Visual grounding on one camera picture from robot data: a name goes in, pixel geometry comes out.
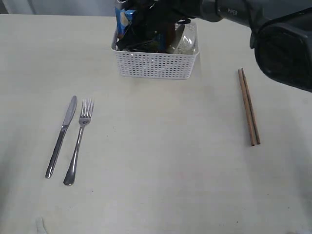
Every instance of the silver knife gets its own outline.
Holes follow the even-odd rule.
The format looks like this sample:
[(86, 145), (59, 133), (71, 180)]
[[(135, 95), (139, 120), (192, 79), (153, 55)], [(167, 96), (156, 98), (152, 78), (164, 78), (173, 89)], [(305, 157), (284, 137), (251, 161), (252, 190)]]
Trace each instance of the silver knife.
[(62, 128), (60, 130), (57, 143), (55, 145), (55, 148), (54, 148), (54, 151), (52, 153), (52, 157), (51, 157), (47, 172), (45, 174), (46, 178), (51, 178), (51, 176), (53, 174), (55, 164), (56, 164), (58, 156), (59, 156), (59, 151), (60, 151), (60, 148), (61, 148), (63, 140), (64, 140), (65, 133), (68, 129), (70, 122), (73, 119), (74, 113), (76, 111), (76, 107), (77, 107), (77, 97), (73, 96), (72, 101), (70, 102), (69, 107), (67, 109), (67, 113), (66, 113)]

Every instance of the white wall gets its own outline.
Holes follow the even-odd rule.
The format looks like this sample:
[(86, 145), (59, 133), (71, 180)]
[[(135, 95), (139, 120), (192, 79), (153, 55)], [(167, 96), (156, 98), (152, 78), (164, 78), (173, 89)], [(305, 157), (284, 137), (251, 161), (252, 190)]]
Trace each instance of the white wall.
[(3, 0), (10, 14), (114, 16), (114, 0)]

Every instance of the plastic basket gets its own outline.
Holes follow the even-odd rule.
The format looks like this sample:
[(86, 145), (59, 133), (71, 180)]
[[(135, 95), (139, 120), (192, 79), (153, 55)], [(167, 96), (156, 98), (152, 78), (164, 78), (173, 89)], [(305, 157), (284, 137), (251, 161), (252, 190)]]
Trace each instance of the plastic basket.
[(115, 32), (112, 50), (114, 51), (119, 73), (127, 77), (187, 79), (192, 73), (196, 56), (199, 54), (197, 25), (195, 22), (185, 25), (196, 33), (195, 54), (161, 54), (118, 51)]

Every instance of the fork handle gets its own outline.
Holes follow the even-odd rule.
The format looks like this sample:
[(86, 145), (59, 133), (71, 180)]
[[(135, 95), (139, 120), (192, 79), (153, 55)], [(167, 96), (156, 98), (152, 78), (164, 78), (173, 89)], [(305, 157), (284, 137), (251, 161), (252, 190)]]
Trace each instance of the fork handle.
[(64, 140), (64, 136), (65, 136), (66, 130), (67, 130), (67, 128), (62, 128), (60, 130), (57, 143), (55, 145), (55, 148), (53, 150), (53, 153), (52, 153), (52, 156), (51, 156), (51, 159), (50, 159), (49, 166), (47, 168), (47, 172), (45, 173), (45, 177), (47, 179), (51, 178), (51, 176), (53, 174), (53, 171), (54, 171), (54, 168), (55, 168), (55, 165), (57, 163), (58, 156), (59, 156), (59, 151), (60, 151), (60, 148), (61, 148), (63, 140)]
[(65, 185), (72, 185), (75, 182), (78, 153), (79, 153), (79, 147), (80, 147), (80, 143), (82, 139), (83, 130), (84, 130), (84, 127), (80, 127), (74, 154), (73, 154), (72, 160), (70, 162), (68, 171), (66, 173), (66, 176), (63, 182)]

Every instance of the chopsticks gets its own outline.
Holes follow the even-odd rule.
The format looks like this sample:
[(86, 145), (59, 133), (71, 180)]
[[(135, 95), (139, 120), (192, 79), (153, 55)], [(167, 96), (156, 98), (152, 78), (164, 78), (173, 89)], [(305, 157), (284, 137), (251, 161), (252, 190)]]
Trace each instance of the chopsticks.
[(248, 88), (248, 84), (246, 81), (246, 76), (245, 76), (245, 72), (243, 68), (238, 70), (238, 77), (239, 77), (240, 87), (242, 89), (242, 95), (243, 95), (243, 100), (244, 100), (244, 105), (245, 105), (247, 125), (248, 125), (248, 130), (249, 130), (249, 135), (250, 135), (250, 142), (252, 146), (255, 146), (255, 142), (257, 142), (257, 144), (259, 145), (261, 143), (260, 137), (259, 137), (259, 131), (257, 127), (257, 122), (255, 120), (253, 104), (250, 98), (249, 88)]

